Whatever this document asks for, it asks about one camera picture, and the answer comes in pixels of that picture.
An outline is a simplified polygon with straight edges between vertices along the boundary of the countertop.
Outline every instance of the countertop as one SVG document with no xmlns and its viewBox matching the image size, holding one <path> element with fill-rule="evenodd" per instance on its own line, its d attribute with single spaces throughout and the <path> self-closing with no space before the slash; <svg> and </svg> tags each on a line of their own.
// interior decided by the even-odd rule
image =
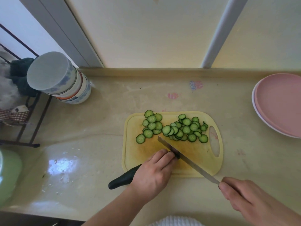
<svg viewBox="0 0 301 226">
<path fill-rule="evenodd" d="M 257 116 L 251 93 L 259 79 L 90 77 L 94 88 L 86 102 L 52 100 L 35 140 L 40 148 L 9 148 L 21 155 L 24 169 L 1 210 L 88 220 L 124 190 L 107 185 L 123 173 L 126 118 L 151 109 L 209 114 L 224 144 L 223 165 L 215 178 L 251 179 L 301 213 L 301 140 L 275 132 Z M 217 185 L 204 178 L 171 178 L 132 225 L 167 215 L 194 217 L 206 226 L 248 225 Z"/>
</svg>

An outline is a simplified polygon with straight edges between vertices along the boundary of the pile of cucumber slices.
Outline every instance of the pile of cucumber slices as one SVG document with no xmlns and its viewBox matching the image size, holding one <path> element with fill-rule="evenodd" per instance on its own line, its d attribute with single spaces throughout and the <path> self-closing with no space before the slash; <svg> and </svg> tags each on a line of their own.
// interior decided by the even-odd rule
<svg viewBox="0 0 301 226">
<path fill-rule="evenodd" d="M 146 119 L 142 122 L 142 125 L 145 128 L 142 130 L 142 134 L 136 137 L 136 142 L 139 144 L 144 143 L 145 138 L 151 138 L 153 134 L 158 135 L 161 132 L 164 136 L 175 141 L 188 140 L 194 142 L 198 138 L 201 143 L 208 142 L 208 137 L 202 134 L 202 132 L 207 130 L 208 125 L 205 122 L 201 125 L 197 117 L 189 119 L 186 117 L 186 114 L 181 114 L 178 116 L 179 121 L 163 127 L 160 122 L 162 120 L 161 114 L 154 114 L 152 110 L 147 110 L 144 116 Z"/>
</svg>

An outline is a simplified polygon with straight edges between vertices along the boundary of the dark metal rack bar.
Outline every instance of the dark metal rack bar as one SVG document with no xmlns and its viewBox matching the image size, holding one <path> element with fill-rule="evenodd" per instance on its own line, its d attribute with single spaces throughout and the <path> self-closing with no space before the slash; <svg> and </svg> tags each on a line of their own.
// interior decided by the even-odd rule
<svg viewBox="0 0 301 226">
<path fill-rule="evenodd" d="M 35 56 L 39 56 L 37 53 L 35 53 L 30 47 L 28 47 L 25 43 L 23 43 L 19 38 L 17 38 L 13 33 L 11 33 L 6 27 L 4 27 L 2 24 L 0 24 L 0 28 L 2 28 L 4 31 L 6 31 L 9 35 L 11 35 L 15 40 L 17 40 L 20 44 L 22 44 L 25 48 L 27 48 L 31 53 L 33 53 Z M 0 46 L 2 46 L 4 48 L 4 50 L 6 50 L 8 53 L 10 53 L 11 55 L 13 55 L 15 58 L 17 58 L 18 60 L 20 60 L 20 57 L 18 57 L 15 53 L 13 53 L 12 51 L 10 51 L 8 48 L 6 48 L 5 46 L 3 46 L 2 44 L 0 44 Z M 4 58 L 2 58 L 4 61 L 6 61 L 7 63 L 10 64 L 10 62 Z M 47 109 L 50 105 L 50 102 L 51 102 L 51 99 L 52 99 L 52 96 L 49 96 L 48 100 L 47 100 L 47 103 L 44 107 L 44 110 L 40 116 L 40 119 L 36 125 L 36 128 L 32 134 L 32 137 L 30 138 L 30 141 L 28 143 L 24 143 L 24 142 L 20 142 L 21 138 L 22 138 L 22 135 L 24 133 L 24 130 L 27 126 L 27 122 L 29 121 L 29 119 L 31 118 L 32 114 L 33 114 L 33 111 L 40 99 L 40 96 L 41 96 L 41 92 L 39 92 L 36 97 L 35 97 L 35 100 L 33 101 L 32 105 L 29 105 L 29 101 L 30 101 L 30 98 L 31 97 L 28 97 L 26 99 L 26 106 L 28 107 L 28 110 L 29 110 L 29 114 L 28 114 L 28 117 L 26 118 L 26 121 L 24 122 L 24 124 L 22 125 L 21 127 L 21 130 L 16 138 L 15 141 L 11 141 L 11 140 L 0 140 L 0 144 L 10 144 L 10 145 L 18 145 L 18 146 L 27 146 L 27 147 L 33 147 L 33 148 L 37 148 L 40 146 L 39 143 L 36 143 L 36 144 L 33 144 L 33 141 L 38 133 L 38 130 L 42 124 L 42 121 L 46 115 L 46 112 L 47 112 Z"/>
</svg>

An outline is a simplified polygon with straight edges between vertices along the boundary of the yellow cutting board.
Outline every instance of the yellow cutting board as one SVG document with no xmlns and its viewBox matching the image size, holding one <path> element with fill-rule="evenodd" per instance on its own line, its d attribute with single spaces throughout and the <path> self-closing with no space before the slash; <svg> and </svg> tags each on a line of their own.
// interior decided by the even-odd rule
<svg viewBox="0 0 301 226">
<path fill-rule="evenodd" d="M 209 128 L 212 126 L 217 133 L 219 140 L 219 156 L 216 157 L 211 149 L 210 140 L 207 143 L 201 143 L 198 139 L 191 143 L 188 140 L 186 141 L 174 141 L 169 137 L 163 136 L 163 133 L 160 133 L 164 140 L 170 143 L 178 151 L 192 160 L 194 163 L 199 165 L 210 175 L 215 175 L 222 166 L 224 150 L 222 137 L 220 135 L 219 129 L 216 126 L 216 123 L 213 119 L 206 113 L 192 111 L 192 112 L 160 112 L 162 115 L 161 123 L 163 126 L 169 125 L 172 122 L 178 121 L 178 115 L 186 114 L 190 119 L 193 117 L 198 117 L 200 123 L 203 121 L 209 126 L 203 134 L 206 134 L 209 137 Z M 122 148 L 122 168 L 124 171 L 136 167 L 137 165 L 143 163 L 147 158 L 152 156 L 155 152 L 159 151 L 162 148 L 166 148 L 158 140 L 158 135 L 153 135 L 152 138 L 145 138 L 143 144 L 138 144 L 136 142 L 136 137 L 142 133 L 144 128 L 142 121 L 145 119 L 144 113 L 134 113 L 126 119 L 124 125 L 124 134 L 123 134 L 123 148 Z M 173 177 L 187 177 L 187 178 L 202 178 L 203 176 L 199 174 L 196 170 L 190 167 L 187 163 L 182 160 L 179 160 L 172 171 Z"/>
</svg>

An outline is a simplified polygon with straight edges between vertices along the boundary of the person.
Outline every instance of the person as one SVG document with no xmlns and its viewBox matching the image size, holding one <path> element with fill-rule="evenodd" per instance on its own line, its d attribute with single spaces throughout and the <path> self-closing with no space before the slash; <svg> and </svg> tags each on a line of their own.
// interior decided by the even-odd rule
<svg viewBox="0 0 301 226">
<path fill-rule="evenodd" d="M 83 226 L 130 225 L 142 207 L 166 187 L 176 162 L 174 153 L 166 149 L 156 152 L 137 170 L 131 184 Z M 255 226 L 301 225 L 300 215 L 250 180 L 225 177 L 219 189 L 233 209 Z"/>
</svg>

